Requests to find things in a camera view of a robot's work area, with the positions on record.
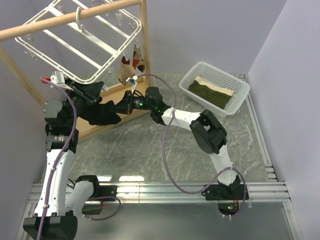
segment mesh basket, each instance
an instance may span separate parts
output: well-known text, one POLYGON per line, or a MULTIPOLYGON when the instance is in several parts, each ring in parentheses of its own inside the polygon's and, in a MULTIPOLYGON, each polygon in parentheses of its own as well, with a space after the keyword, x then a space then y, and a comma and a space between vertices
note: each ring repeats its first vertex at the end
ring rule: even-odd
POLYGON ((235 114, 246 99, 250 90, 248 83, 202 61, 198 62, 188 71, 180 81, 179 87, 184 91, 189 99, 222 118, 235 114), (189 86, 194 82, 197 76, 201 77, 205 82, 217 87, 234 90, 231 99, 225 105, 224 109, 215 106, 188 90, 189 86))

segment marble floor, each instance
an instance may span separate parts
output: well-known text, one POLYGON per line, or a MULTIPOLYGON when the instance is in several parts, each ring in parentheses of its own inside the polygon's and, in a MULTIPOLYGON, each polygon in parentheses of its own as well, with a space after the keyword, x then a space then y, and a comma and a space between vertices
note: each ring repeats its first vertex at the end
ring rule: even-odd
MULTIPOLYGON (((176 91, 177 108, 202 112, 203 107, 186 98, 179 88, 184 74, 159 74, 176 91)), ((168 104, 173 96, 166 86, 154 82, 168 104)), ((247 103, 226 118, 218 117, 225 127, 227 148, 233 166, 247 181, 266 181, 265 163, 261 154, 247 103)), ((168 181, 162 166, 162 136, 165 127, 153 122, 149 114, 140 116, 111 130, 82 141, 76 150, 76 160, 69 177, 80 175, 140 176, 148 182, 168 181)), ((210 157, 198 147, 190 131, 172 126, 165 142, 167 162, 171 174, 178 181, 208 181, 216 173, 210 157)))

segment hanging sock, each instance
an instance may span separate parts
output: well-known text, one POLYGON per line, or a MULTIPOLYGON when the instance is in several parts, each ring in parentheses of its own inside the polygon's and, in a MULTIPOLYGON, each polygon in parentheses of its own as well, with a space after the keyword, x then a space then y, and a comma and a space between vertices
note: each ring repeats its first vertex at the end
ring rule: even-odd
POLYGON ((136 75, 136 70, 130 65, 130 59, 126 60, 125 56, 122 57, 120 69, 118 72, 118 80, 123 85, 127 85, 126 80, 136 75))
POLYGON ((134 69, 138 68, 139 71, 142 73, 145 71, 145 61, 142 58, 140 47, 137 47, 136 44, 134 44, 134 47, 133 47, 132 66, 134 67, 134 69))

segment metal frame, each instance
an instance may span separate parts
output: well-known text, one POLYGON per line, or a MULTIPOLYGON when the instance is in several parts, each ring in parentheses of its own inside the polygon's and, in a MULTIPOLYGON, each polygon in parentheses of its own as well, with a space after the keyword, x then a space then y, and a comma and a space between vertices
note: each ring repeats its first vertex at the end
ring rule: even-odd
MULTIPOLYGON (((205 182, 179 182, 180 186, 189 191, 195 191, 203 187, 205 182)), ((101 186, 117 186, 117 197, 124 204, 212 204, 212 203, 230 203, 232 201, 206 201, 201 194, 186 194, 179 191, 170 182, 101 182, 101 186)), ((39 200, 42 184, 35 183, 31 188, 23 219, 33 215, 36 204, 39 200)), ((251 203, 263 202, 283 202, 290 204, 290 196, 284 182, 248 182, 249 200, 251 203)), ((71 194, 72 189, 66 188, 66 198, 71 194)), ((87 201, 86 204, 99 205, 99 201, 87 201)), ((117 202, 108 202, 108 204, 118 204, 117 202)), ((23 230, 23 219, 18 231, 17 240, 29 239, 23 230)), ((288 221, 291 223, 291 230, 298 231, 294 215, 290 215, 288 221)))
MULTIPOLYGON (((40 18, 44 17, 48 13, 51 13, 56 17, 63 16, 64 14, 57 9, 58 5, 62 1, 63 0, 55 0, 55 1, 53 1, 52 3, 49 4, 48 7, 44 8, 37 15, 35 15, 30 20, 28 20, 24 25, 37 22, 40 18)), ((72 1, 78 7, 81 7, 82 9, 88 9, 88 7, 86 5, 84 5, 83 3, 81 3, 80 1, 78 1, 78 0, 72 0, 72 1)), ((104 1, 107 4, 108 3, 113 3, 112 0, 104 0, 104 1)), ((79 27, 78 27, 76 22, 71 22, 71 23, 67 24, 67 26, 70 27, 70 30, 76 31, 77 33, 81 34, 84 38, 86 38, 88 41, 98 45, 102 50, 104 50, 104 51, 106 51, 106 52, 108 52, 109 54, 112 55, 103 65, 99 65, 98 63, 96 63, 95 61, 90 59, 88 56, 84 55, 81 51, 79 51, 79 50, 75 49, 74 47, 72 47, 69 43, 65 42, 60 37, 58 37, 57 35, 52 33, 51 31, 49 31, 47 29, 43 30, 43 32, 46 33, 49 37, 51 37, 52 39, 57 41, 59 44, 61 44, 65 48, 69 49, 71 52, 76 54, 78 57, 82 58, 83 60, 85 60, 86 62, 91 64, 93 67, 97 68, 97 71, 95 73, 93 73, 93 75, 88 79, 82 79, 82 78, 78 77, 76 74, 70 72, 68 69, 66 69, 65 67, 63 67, 62 65, 60 65, 59 63, 57 63, 56 61, 51 59, 49 56, 45 55, 43 52, 41 52, 40 50, 38 50, 34 46, 32 46, 32 44, 30 44, 27 41, 25 41, 21 36, 16 37, 15 40, 20 45, 22 45, 24 48, 29 50, 31 53, 37 55, 39 58, 41 58, 46 63, 48 63, 51 66, 53 66, 58 71, 62 71, 70 79, 72 79, 72 80, 74 80, 74 81, 76 81, 76 82, 78 82, 80 84, 91 84, 91 83, 95 82, 95 80, 97 78, 99 78, 102 74, 104 74, 107 71, 107 69, 114 63, 114 61, 125 51, 126 47, 128 47, 128 45, 133 40, 135 40, 137 38, 138 33, 142 29, 141 22, 140 22, 140 20, 138 18, 136 18, 135 16, 133 16, 131 13, 129 13, 126 10, 120 9, 118 11, 121 14, 123 14, 124 16, 126 16, 127 18, 131 19, 133 21, 133 23, 135 23, 136 28, 133 30, 132 34, 127 35, 126 33, 121 31, 116 26, 112 25, 110 22, 108 22, 107 20, 105 20, 104 18, 102 18, 99 15, 95 16, 95 18, 98 19, 103 24, 105 24, 106 27, 110 27, 111 29, 113 29, 115 31, 115 33, 118 33, 118 34, 120 34, 120 35, 122 35, 123 37, 126 38, 126 40, 119 47, 119 49, 112 48, 107 43, 101 41, 99 38, 97 38, 96 36, 91 34, 88 30, 79 29, 79 27)))
POLYGON ((291 201, 284 202, 283 207, 285 210, 286 218, 288 219, 288 223, 293 235, 293 239, 294 240, 303 239, 291 201))

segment wooden stand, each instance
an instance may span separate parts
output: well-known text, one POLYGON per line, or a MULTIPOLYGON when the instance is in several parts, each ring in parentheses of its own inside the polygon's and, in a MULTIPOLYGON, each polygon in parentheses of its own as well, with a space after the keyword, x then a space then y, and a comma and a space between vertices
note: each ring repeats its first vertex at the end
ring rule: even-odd
MULTIPOLYGON (((119 9, 128 8, 131 6, 139 5, 139 18, 142 25, 142 50, 143 59, 145 62, 144 72, 150 73, 150 54, 149 54, 149 32, 148 32, 148 19, 147 19, 147 0, 119 0, 112 3, 107 3, 100 6, 91 7, 88 9, 81 10, 79 14, 79 19, 92 18, 97 15, 106 14, 119 9)), ((76 21, 76 13, 68 13, 62 16, 56 16, 48 18, 41 21, 32 22, 29 24, 12 27, 9 29, 0 31, 0 42, 13 39, 16 37, 21 37, 27 34, 43 31, 46 29, 54 28, 57 26, 69 24, 76 21)), ((45 99, 40 94, 40 92, 35 88, 35 86, 28 80, 22 70, 18 65, 11 59, 8 53, 0 46, 0 59, 1 61, 10 69, 10 71, 18 78, 18 80, 23 84, 25 89, 34 97, 34 99, 40 104, 44 105, 45 99)), ((148 87, 151 86, 151 80, 149 77, 140 79, 139 84, 136 89, 141 93, 144 93, 148 87)), ((121 83, 109 87, 109 90, 102 92, 101 97, 103 98, 102 103, 108 101, 114 101, 118 103, 124 96, 125 91, 131 89, 131 86, 124 86, 121 83)), ((147 113, 146 110, 134 110, 131 115, 122 115, 121 122, 117 125, 126 123, 142 114, 147 113)), ((105 131, 111 129, 117 125, 107 125, 107 126, 96 126, 90 125, 86 120, 78 118, 76 128, 79 130, 79 139, 83 140, 90 137, 100 131, 105 131)))

